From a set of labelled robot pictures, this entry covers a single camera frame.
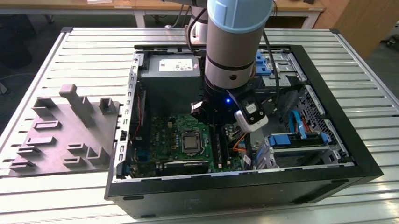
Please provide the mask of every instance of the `paper on desk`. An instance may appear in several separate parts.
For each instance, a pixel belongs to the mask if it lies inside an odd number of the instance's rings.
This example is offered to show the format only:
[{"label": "paper on desk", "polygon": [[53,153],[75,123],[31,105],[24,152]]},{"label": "paper on desk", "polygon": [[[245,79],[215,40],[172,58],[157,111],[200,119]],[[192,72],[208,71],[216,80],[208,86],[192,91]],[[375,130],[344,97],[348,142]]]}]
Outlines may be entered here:
[{"label": "paper on desk", "polygon": [[112,3],[112,0],[87,0],[88,4]]}]

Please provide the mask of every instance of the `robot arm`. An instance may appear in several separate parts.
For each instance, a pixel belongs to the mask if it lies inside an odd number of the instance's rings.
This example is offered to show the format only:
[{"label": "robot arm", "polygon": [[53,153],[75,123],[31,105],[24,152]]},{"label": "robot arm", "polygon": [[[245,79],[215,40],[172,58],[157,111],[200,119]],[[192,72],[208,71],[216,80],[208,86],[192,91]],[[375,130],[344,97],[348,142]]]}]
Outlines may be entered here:
[{"label": "robot arm", "polygon": [[272,0],[168,0],[208,12],[205,86],[203,101],[191,105],[192,116],[205,124],[237,121],[244,132],[267,123],[255,92],[247,87],[255,73],[255,55]]}]

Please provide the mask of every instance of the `desk leg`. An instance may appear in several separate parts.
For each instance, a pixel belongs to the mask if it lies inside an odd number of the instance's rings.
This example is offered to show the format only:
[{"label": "desk leg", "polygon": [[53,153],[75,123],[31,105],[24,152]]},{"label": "desk leg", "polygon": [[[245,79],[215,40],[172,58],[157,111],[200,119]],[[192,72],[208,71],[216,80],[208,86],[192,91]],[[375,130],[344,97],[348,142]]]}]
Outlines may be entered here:
[{"label": "desk leg", "polygon": [[307,16],[304,20],[304,24],[301,25],[301,29],[312,29],[313,25],[317,21],[320,12],[309,12],[309,15]]},{"label": "desk leg", "polygon": [[47,20],[48,23],[53,23],[55,20],[53,20],[53,15],[44,15],[44,18]]},{"label": "desk leg", "polygon": [[135,17],[136,17],[137,27],[145,27],[144,15],[145,15],[144,10],[141,10],[141,11],[135,10]]}]

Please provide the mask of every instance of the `screw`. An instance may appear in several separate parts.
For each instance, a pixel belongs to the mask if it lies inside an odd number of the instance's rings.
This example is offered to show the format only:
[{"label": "screw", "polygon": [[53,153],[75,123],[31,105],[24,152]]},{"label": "screw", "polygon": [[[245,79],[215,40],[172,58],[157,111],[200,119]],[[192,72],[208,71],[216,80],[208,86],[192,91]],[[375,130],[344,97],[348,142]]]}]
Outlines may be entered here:
[{"label": "screw", "polygon": [[231,79],[231,80],[236,80],[236,79],[237,79],[237,75],[235,75],[235,74],[231,75],[231,76],[229,76],[229,79]]}]

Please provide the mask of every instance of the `wooden desk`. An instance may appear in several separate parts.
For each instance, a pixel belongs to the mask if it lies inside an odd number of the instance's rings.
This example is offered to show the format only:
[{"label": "wooden desk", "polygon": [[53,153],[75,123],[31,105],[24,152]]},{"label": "wooden desk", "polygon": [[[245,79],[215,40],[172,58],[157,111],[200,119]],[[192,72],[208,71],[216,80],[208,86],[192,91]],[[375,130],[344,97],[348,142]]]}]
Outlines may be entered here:
[{"label": "wooden desk", "polygon": [[[312,28],[324,6],[316,1],[309,5],[301,0],[277,0],[277,16],[305,17],[301,28]],[[177,15],[180,4],[160,0],[113,0],[113,3],[92,4],[87,0],[0,0],[0,14],[96,14],[135,15],[137,27],[145,27],[145,15]]]},{"label": "wooden desk", "polygon": [[[315,4],[307,4],[301,0],[276,0],[277,16],[305,17],[301,28],[311,29],[316,23],[324,5],[316,0]],[[169,15],[179,14],[180,4],[161,2],[160,0],[136,0],[135,15]]]},{"label": "wooden desk", "polygon": [[87,0],[0,0],[1,9],[133,9],[136,0],[113,0],[112,3],[88,4]]}]

